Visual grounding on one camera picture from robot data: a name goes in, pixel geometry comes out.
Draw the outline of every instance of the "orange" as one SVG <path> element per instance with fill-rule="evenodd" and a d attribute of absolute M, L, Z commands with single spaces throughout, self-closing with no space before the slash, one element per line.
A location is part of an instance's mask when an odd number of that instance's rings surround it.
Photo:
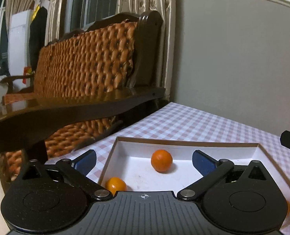
<path fill-rule="evenodd" d="M 152 154 L 150 163 L 158 172 L 167 171 L 172 165 L 173 158 L 166 150 L 159 149 Z"/>
<path fill-rule="evenodd" d="M 116 191 L 126 191 L 127 185 L 122 179 L 113 177 L 106 182 L 106 189 L 115 195 Z"/>
<path fill-rule="evenodd" d="M 288 200 L 286 200 L 286 202 L 287 202 L 287 216 L 288 216 L 288 214 L 289 214 L 289 212 L 290 212 L 290 204 L 289 204 L 289 202 L 288 202 Z"/>

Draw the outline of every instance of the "table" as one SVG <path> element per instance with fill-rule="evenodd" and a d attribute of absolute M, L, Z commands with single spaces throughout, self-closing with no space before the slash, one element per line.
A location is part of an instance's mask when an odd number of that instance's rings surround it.
<path fill-rule="evenodd" d="M 88 149 L 94 149 L 97 154 L 97 163 L 87 177 L 97 182 L 117 136 L 181 141 L 261 143 L 290 179 L 290 149 L 281 146 L 279 136 L 176 103 L 169 103 L 143 120 L 93 145 L 51 159 L 47 163 L 53 164 L 61 158 L 74 159 Z M 290 225 L 282 232 L 290 235 Z"/>

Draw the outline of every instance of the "yellow cloth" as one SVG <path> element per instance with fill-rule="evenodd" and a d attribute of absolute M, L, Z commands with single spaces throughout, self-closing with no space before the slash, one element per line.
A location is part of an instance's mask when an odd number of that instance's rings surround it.
<path fill-rule="evenodd" d="M 36 14 L 37 14 L 37 12 L 39 11 L 39 9 L 40 9 L 40 5 L 38 4 L 38 5 L 36 6 L 34 12 L 33 12 L 33 15 L 32 15 L 32 21 L 35 19 Z"/>

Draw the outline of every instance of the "sofa armrest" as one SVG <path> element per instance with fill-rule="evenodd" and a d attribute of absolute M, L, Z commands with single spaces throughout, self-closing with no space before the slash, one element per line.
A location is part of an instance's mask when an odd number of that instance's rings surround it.
<path fill-rule="evenodd" d="M 30 79 L 34 77 L 34 73 L 29 74 L 29 75 L 20 75 L 20 76 L 9 76 L 6 78 L 3 78 L 0 81 L 0 84 L 8 84 L 8 92 L 7 94 L 12 94 L 13 93 L 13 81 L 14 80 L 19 80 L 19 79 Z"/>
<path fill-rule="evenodd" d="M 33 93 L 33 92 L 34 92 L 34 86 L 28 86 L 19 90 L 17 94 L 28 94 L 28 93 Z"/>
<path fill-rule="evenodd" d="M 123 88 L 99 96 L 38 98 L 0 105 L 0 153 L 27 149 L 59 128 L 121 114 L 164 96 L 164 88 Z"/>

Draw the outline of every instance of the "gray wall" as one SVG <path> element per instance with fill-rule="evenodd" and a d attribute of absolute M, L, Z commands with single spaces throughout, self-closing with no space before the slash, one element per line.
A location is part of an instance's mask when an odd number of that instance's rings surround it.
<path fill-rule="evenodd" d="M 177 0 L 171 100 L 273 134 L 290 130 L 290 8 Z"/>

